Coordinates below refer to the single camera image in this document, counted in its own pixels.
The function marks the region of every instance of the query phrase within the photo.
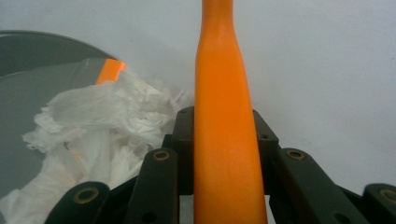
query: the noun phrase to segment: orange handle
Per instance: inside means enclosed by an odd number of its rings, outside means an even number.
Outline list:
[[[194,223],[266,223],[257,137],[233,0],[203,0],[196,56]]]

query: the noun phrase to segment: white surface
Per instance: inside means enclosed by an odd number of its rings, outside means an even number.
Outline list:
[[[396,1],[235,1],[254,107],[282,147],[361,193],[396,185]],[[0,29],[88,42],[192,89],[199,0],[0,2]]]

